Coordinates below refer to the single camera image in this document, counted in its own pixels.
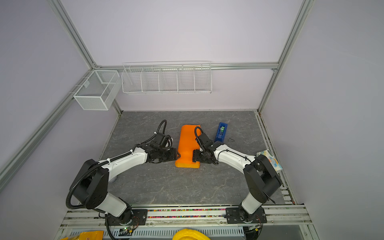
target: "white wall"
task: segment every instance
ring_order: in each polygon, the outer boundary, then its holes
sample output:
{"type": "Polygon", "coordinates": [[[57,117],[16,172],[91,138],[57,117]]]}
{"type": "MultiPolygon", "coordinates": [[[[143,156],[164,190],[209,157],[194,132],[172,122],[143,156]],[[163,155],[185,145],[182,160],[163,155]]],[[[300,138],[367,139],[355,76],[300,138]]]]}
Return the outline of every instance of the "white wall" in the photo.
{"type": "Polygon", "coordinates": [[[0,194],[2,239],[53,239],[69,187],[88,159],[98,160],[116,120],[73,102],[0,194]]]}
{"type": "Polygon", "coordinates": [[[265,110],[320,239],[382,239],[384,2],[316,1],[265,110]]]}
{"type": "Polygon", "coordinates": [[[257,109],[272,77],[271,69],[214,70],[212,93],[117,96],[124,111],[257,109]]]}
{"type": "Polygon", "coordinates": [[[277,62],[302,0],[62,0],[101,66],[277,62]]]}
{"type": "Polygon", "coordinates": [[[0,2],[0,167],[87,70],[46,0],[0,2]]]}

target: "white wire basket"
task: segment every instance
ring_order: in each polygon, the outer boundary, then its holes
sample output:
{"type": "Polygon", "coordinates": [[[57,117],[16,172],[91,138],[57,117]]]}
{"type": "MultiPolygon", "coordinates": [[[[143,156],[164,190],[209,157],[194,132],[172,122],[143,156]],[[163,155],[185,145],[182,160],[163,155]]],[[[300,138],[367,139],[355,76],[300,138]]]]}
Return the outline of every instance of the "white wire basket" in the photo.
{"type": "Polygon", "coordinates": [[[74,94],[84,110],[108,110],[121,88],[115,70],[94,70],[74,94]]]}
{"type": "Polygon", "coordinates": [[[124,63],[122,91],[126,94],[211,93],[210,62],[124,63]]]}

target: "white label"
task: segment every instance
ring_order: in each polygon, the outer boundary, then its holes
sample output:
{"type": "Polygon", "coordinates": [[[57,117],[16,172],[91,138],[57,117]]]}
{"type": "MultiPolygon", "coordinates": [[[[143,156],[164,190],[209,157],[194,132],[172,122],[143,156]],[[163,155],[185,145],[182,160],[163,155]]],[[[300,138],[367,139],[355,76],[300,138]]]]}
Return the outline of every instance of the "white label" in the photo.
{"type": "Polygon", "coordinates": [[[84,83],[84,87],[87,88],[88,85],[89,85],[89,81],[87,80],[87,81],[85,81],[85,83],[84,83]]]}

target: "yellow object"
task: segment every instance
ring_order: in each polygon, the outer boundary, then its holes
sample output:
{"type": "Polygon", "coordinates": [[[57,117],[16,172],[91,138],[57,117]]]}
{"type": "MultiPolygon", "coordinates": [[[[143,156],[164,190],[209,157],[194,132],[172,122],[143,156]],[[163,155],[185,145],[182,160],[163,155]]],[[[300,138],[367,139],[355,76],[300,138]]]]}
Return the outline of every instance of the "yellow object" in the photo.
{"type": "Polygon", "coordinates": [[[178,231],[172,238],[172,240],[210,240],[201,232],[192,229],[183,229],[178,231]]]}
{"type": "Polygon", "coordinates": [[[199,144],[195,140],[195,127],[200,125],[184,125],[181,127],[179,147],[177,151],[180,153],[180,158],[176,160],[176,167],[191,167],[199,168],[200,162],[192,162],[193,150],[200,149],[199,144]]]}
{"type": "Polygon", "coordinates": [[[66,237],[61,240],[102,240],[104,231],[82,232],[78,236],[66,237]]]}

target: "blue plastic tool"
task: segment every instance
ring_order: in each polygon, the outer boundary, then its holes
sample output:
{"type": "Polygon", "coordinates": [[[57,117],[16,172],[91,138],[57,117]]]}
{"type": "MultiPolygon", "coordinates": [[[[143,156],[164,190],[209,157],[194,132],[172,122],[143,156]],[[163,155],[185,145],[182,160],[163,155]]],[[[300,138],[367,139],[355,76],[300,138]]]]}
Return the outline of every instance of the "blue plastic tool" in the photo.
{"type": "Polygon", "coordinates": [[[218,125],[217,134],[215,138],[216,141],[224,142],[225,133],[227,131],[228,124],[221,122],[218,125]]]}

